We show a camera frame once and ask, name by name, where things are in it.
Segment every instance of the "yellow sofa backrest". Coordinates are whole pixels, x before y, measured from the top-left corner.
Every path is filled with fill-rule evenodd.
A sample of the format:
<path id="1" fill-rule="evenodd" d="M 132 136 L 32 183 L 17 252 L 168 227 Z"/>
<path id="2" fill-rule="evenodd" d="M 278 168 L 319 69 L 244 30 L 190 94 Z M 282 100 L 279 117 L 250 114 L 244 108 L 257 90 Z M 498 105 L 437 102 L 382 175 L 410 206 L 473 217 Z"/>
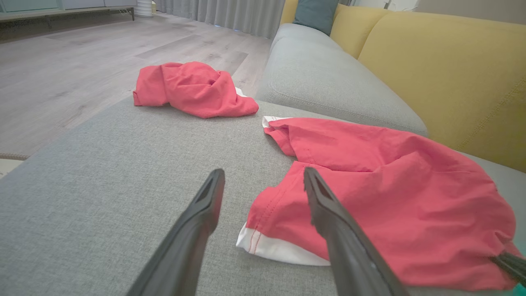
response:
<path id="1" fill-rule="evenodd" d="M 297 0 L 286 3 L 295 12 Z M 431 139 L 526 172 L 525 25 L 343 6 L 331 38 L 422 118 Z"/>

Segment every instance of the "clothing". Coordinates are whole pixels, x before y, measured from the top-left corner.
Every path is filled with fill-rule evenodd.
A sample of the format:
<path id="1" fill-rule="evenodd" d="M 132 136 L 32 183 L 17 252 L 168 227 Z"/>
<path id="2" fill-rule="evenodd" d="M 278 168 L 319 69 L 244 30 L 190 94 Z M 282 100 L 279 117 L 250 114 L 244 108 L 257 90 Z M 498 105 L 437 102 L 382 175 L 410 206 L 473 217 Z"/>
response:
<path id="1" fill-rule="evenodd" d="M 228 72 L 215 71 L 200 62 L 142 68 L 133 97 L 136 106 L 170 103 L 201 118 L 238 117 L 254 114 L 259 108 L 253 98 L 236 94 Z"/>
<path id="2" fill-rule="evenodd" d="M 513 288 L 489 257 L 504 250 L 520 255 L 511 241 L 514 214 L 472 160 L 425 137 L 384 127 L 269 117 L 267 124 L 265 133 L 298 161 L 277 187 L 257 196 L 238 246 L 269 259 L 325 265 L 326 242 L 310 224 L 304 192 L 303 173 L 310 166 L 404 284 Z"/>

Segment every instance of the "light wood laminate floor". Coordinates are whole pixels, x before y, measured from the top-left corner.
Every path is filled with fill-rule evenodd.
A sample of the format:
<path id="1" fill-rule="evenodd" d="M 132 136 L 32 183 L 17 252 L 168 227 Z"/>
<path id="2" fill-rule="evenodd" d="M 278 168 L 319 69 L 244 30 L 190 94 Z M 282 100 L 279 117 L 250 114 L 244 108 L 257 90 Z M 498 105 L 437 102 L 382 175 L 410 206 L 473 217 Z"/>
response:
<path id="1" fill-rule="evenodd" d="M 271 40 L 159 13 L 0 43 L 0 152 L 31 155 L 128 99 L 139 69 L 200 61 L 254 96 Z"/>

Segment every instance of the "sofa cushion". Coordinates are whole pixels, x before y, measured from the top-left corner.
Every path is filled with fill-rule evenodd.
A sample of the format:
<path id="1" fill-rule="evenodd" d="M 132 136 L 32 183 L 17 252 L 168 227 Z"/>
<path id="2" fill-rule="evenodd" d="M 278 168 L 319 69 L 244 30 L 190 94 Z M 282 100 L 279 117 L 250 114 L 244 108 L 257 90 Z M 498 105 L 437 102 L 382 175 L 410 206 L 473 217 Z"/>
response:
<path id="1" fill-rule="evenodd" d="M 372 28 L 391 12 L 388 9 L 348 6 L 335 18 L 330 38 L 338 43 L 342 50 L 357 59 Z"/>
<path id="2" fill-rule="evenodd" d="M 293 162 L 263 133 L 261 116 L 329 118 L 258 104 L 256 115 L 203 120 L 170 106 L 134 107 L 128 98 L 31 156 L 0 180 L 2 295 L 125 295 L 218 167 L 225 191 L 197 295 L 337 295 L 329 267 L 275 262 L 235 247 L 255 197 Z M 526 177 L 512 171 L 496 172 L 505 172 L 497 186 L 506 199 L 526 191 Z"/>
<path id="3" fill-rule="evenodd" d="M 525 48 L 526 25 L 393 12 L 358 60 L 421 116 L 433 140 L 526 172 Z"/>
<path id="4" fill-rule="evenodd" d="M 330 35 L 338 2 L 339 0 L 299 0 L 293 23 Z"/>
<path id="5" fill-rule="evenodd" d="M 420 117 L 355 58 L 296 38 L 274 45 L 256 99 L 427 135 Z"/>
<path id="6" fill-rule="evenodd" d="M 335 50 L 341 50 L 341 47 L 323 32 L 302 25 L 282 24 L 279 27 L 278 32 L 276 33 L 276 37 L 274 37 L 274 40 L 272 41 L 272 45 L 270 46 L 271 52 L 274 48 L 274 45 L 283 38 L 300 39 L 303 41 L 309 41 L 312 43 L 330 47 Z"/>

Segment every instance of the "white curtain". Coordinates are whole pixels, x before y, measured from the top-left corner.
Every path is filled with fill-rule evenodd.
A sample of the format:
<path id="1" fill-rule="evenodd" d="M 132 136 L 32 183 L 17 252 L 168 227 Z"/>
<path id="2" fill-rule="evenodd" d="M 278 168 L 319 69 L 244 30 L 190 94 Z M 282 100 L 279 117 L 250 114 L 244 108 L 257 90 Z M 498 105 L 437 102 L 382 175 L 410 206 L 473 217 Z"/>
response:
<path id="1" fill-rule="evenodd" d="M 340 0 L 348 5 L 350 0 Z M 285 0 L 156 0 L 157 9 L 196 21 L 274 38 Z"/>

